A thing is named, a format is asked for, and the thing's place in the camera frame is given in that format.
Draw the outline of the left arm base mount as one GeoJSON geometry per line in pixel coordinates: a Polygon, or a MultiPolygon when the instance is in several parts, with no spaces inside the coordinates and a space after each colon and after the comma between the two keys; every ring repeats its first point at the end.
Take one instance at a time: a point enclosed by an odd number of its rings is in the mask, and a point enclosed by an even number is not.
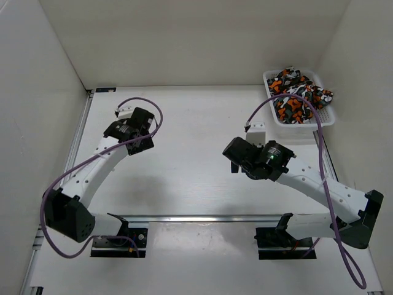
{"type": "Polygon", "coordinates": [[[138,253],[134,245],[127,239],[95,238],[91,246],[90,256],[93,258],[145,258],[148,228],[131,227],[127,236],[135,242],[138,253]]]}

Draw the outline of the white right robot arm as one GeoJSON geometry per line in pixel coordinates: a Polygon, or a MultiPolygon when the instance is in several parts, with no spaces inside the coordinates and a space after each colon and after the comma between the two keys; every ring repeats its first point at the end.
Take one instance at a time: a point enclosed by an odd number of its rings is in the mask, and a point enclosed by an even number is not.
{"type": "Polygon", "coordinates": [[[289,246],[304,238],[335,238],[357,249],[366,249],[381,208],[383,194],[362,192],[325,178],[295,153],[272,140],[256,146],[236,137],[223,155],[232,171],[242,170],[252,180],[271,180],[301,192],[334,213],[285,213],[275,228],[277,241],[289,246]]]}

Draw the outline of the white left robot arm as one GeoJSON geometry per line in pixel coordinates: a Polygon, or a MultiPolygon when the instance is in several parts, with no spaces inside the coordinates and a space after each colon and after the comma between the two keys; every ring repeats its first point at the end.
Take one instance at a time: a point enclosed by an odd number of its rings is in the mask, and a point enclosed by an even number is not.
{"type": "Polygon", "coordinates": [[[51,189],[45,201],[45,224],[78,243],[93,234],[107,235],[115,246],[128,241],[129,231],[122,227],[119,217],[114,218],[115,222],[105,222],[91,214],[88,207],[95,192],[121,160],[154,147],[149,129],[155,116],[139,107],[116,115],[118,119],[104,131],[95,149],[95,159],[72,172],[58,189],[51,189]]]}

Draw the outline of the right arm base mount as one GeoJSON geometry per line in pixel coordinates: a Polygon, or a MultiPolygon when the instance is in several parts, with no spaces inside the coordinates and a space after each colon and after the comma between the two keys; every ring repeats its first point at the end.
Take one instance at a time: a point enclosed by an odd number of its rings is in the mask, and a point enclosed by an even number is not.
{"type": "Polygon", "coordinates": [[[316,259],[312,238],[296,240],[280,238],[273,227],[258,227],[254,239],[257,241],[260,261],[316,259]]]}

